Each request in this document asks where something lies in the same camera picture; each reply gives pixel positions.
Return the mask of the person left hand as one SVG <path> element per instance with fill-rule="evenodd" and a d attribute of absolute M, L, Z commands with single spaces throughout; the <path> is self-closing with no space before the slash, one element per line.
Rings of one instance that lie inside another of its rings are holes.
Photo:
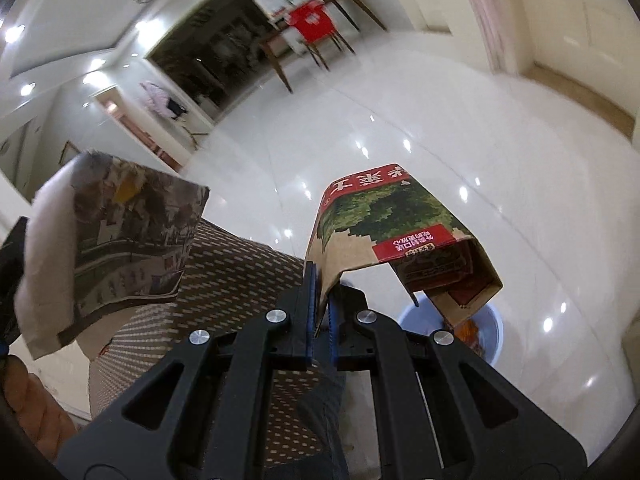
<path fill-rule="evenodd" d="M 17 356 L 8 356 L 4 361 L 1 388 L 26 436 L 53 462 L 63 444 L 77 432 L 70 415 Z"/>

